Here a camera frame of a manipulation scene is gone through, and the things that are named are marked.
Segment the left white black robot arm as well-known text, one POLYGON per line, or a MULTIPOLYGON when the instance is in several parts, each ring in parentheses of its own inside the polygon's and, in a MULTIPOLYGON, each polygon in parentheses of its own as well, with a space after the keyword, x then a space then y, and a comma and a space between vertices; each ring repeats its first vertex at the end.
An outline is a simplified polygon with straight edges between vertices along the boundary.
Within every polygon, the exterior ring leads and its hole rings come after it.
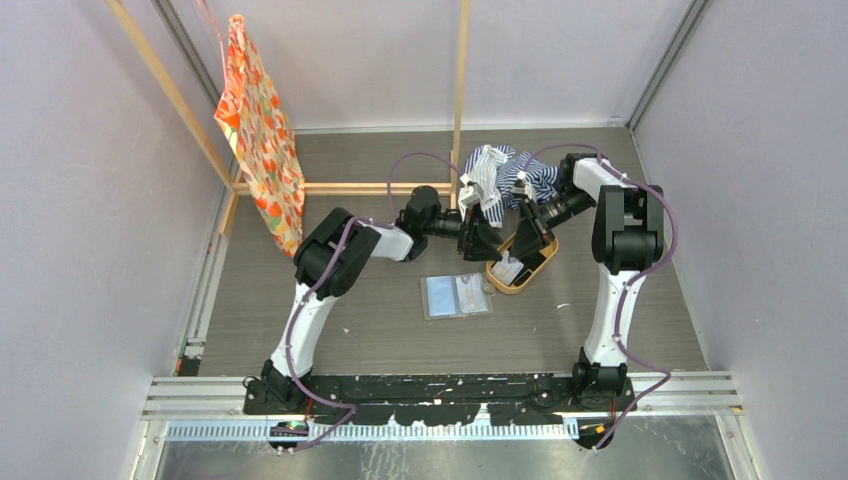
POLYGON ((294 255, 295 294, 283 335, 264 363, 262 398, 280 412, 298 412, 307 398, 306 379, 326 320, 374 258, 407 263, 417 259, 432 237, 455 241, 469 262, 500 257, 502 238, 479 205, 442 207, 437 190, 416 187, 393 224, 355 216, 337 207, 310 233, 294 255))

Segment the yellow oval tray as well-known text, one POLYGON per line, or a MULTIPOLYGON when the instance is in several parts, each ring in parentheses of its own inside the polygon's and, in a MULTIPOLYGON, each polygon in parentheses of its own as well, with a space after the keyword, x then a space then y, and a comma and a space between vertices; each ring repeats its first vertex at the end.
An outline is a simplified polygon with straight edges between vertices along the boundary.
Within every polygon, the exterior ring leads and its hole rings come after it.
POLYGON ((511 235, 499 248, 502 258, 485 263, 484 274, 489 283, 500 293, 514 295, 520 293, 539 272, 551 261, 559 248, 559 241, 552 243, 525 257, 523 260, 512 257, 509 248, 514 244, 515 235, 511 235))

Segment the clear grey card holder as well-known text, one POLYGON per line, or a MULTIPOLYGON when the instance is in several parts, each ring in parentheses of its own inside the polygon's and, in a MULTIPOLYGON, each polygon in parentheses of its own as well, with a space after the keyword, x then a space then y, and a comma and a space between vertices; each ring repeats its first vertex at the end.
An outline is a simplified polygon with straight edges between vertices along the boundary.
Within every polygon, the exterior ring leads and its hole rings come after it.
POLYGON ((455 278, 459 275, 444 275, 425 277, 420 280, 422 306, 424 318, 427 320, 441 320, 448 318, 465 318, 470 316, 491 314, 493 306, 493 287, 483 277, 484 288, 488 295, 489 311, 478 314, 463 314, 459 309, 458 295, 455 278))

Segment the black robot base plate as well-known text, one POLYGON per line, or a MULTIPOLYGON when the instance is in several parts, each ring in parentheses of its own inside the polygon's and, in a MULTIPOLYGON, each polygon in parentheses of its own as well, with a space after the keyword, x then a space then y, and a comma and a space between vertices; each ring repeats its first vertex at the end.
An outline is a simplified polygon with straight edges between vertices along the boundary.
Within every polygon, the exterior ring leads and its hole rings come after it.
POLYGON ((578 390, 569 375, 310 375, 301 391, 291 380, 246 377, 247 415, 294 415, 331 425, 342 418, 354 425, 428 427, 461 425, 488 417, 494 426, 548 425, 565 413, 603 420, 624 410, 635 397, 630 381, 619 396, 578 390))

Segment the silver VIP card front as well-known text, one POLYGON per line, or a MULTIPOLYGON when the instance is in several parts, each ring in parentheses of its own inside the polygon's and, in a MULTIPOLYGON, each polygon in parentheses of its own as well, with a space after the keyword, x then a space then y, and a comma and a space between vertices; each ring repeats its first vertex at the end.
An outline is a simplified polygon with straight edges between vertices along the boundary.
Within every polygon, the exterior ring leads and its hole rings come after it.
POLYGON ((459 309, 463 314, 489 311, 488 295, 480 273, 459 275, 455 278, 459 309))

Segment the silver vip card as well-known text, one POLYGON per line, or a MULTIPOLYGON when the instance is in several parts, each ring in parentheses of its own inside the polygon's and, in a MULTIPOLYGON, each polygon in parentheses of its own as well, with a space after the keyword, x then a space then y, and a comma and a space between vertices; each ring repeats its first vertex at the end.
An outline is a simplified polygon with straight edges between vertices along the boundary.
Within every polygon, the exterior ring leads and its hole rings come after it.
POLYGON ((480 273, 459 275, 455 278, 459 309, 463 314, 489 311, 488 295, 480 273))
POLYGON ((504 286, 511 286, 520 276, 524 264, 509 252, 504 252, 502 258, 491 267, 491 274, 495 280, 504 286))

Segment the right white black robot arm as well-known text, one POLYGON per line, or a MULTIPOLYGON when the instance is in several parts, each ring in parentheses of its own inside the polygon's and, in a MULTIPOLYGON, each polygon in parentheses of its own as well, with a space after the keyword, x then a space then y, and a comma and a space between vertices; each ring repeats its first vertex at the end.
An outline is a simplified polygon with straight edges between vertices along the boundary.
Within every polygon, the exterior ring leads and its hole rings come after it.
POLYGON ((572 369, 570 402, 584 410, 610 406, 623 398, 626 353, 638 293, 664 251, 661 189, 643 189, 604 156, 569 154, 560 163, 556 194, 536 201, 530 180, 518 174, 519 224, 509 248, 525 261, 551 245, 555 227, 593 209, 591 252, 600 283, 590 333, 572 369))

